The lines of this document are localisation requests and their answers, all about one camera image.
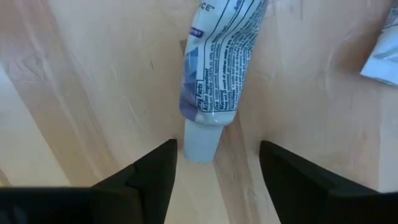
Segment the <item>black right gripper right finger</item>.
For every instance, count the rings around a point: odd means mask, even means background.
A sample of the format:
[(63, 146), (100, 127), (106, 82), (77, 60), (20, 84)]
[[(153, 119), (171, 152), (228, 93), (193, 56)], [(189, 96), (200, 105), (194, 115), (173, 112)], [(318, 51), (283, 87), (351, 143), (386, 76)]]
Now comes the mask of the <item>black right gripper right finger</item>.
[(269, 141), (259, 162), (281, 224), (398, 224), (398, 192), (377, 192)]

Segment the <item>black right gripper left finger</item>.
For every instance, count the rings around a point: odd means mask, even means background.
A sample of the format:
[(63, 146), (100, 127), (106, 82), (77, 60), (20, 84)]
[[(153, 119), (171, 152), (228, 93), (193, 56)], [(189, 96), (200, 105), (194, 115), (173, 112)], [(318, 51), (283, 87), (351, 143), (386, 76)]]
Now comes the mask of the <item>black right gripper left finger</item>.
[(0, 224), (164, 224), (176, 170), (169, 139), (91, 187), (0, 187)]

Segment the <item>white travel toothpaste tube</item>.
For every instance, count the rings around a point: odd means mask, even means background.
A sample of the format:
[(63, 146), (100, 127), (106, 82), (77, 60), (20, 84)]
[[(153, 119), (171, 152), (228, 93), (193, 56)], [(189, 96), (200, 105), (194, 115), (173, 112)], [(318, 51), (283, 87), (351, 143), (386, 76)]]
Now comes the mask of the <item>white travel toothpaste tube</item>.
[(236, 116), (268, 0), (201, 0), (184, 53), (179, 109), (187, 160), (207, 164)]
[(398, 86), (398, 0), (393, 0), (376, 45), (360, 74)]

